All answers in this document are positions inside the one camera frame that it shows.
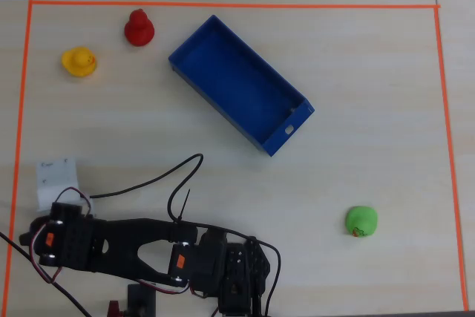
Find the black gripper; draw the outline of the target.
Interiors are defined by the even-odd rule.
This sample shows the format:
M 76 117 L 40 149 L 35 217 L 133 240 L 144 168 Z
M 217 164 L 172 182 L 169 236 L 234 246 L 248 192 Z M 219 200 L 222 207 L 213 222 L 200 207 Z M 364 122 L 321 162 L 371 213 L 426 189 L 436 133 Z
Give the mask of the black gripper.
M 19 236 L 21 246 L 31 247 L 42 267 L 66 267 L 93 272 L 93 224 L 82 207 L 54 203 L 48 215 L 34 219 Z

